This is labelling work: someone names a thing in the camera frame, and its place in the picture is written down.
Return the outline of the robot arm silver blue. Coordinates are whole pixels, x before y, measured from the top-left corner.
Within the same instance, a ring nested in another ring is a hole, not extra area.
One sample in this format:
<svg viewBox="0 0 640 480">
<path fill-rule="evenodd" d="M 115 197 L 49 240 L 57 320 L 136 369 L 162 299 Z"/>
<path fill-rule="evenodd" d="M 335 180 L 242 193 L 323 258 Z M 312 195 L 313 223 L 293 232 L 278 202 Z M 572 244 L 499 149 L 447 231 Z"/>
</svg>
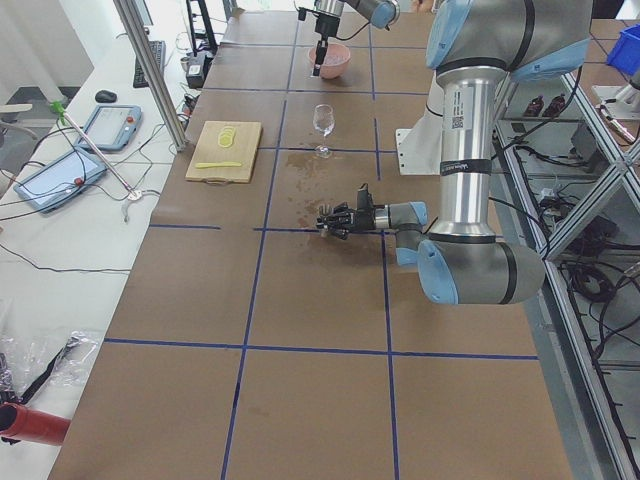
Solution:
<svg viewBox="0 0 640 480">
<path fill-rule="evenodd" d="M 346 238 L 389 229 L 396 258 L 415 266 L 429 300 L 511 304 L 532 297 L 545 270 L 528 247 L 497 240 L 488 223 L 491 137 L 497 85 L 553 78 L 580 67 L 589 44 L 589 1 L 445 1 L 429 36 L 427 66 L 444 93 L 440 213 L 421 202 L 357 205 L 321 213 L 318 228 Z"/>
<path fill-rule="evenodd" d="M 311 13 L 316 18 L 314 31 L 320 35 L 315 48 L 315 60 L 312 75 L 320 76 L 321 67 L 324 64 L 329 47 L 330 38 L 338 38 L 340 19 L 344 6 L 348 5 L 359 13 L 367 22 L 378 28 L 388 29 L 394 24 L 400 15 L 399 5 L 396 1 L 379 0 L 318 0 L 313 3 Z"/>
</svg>

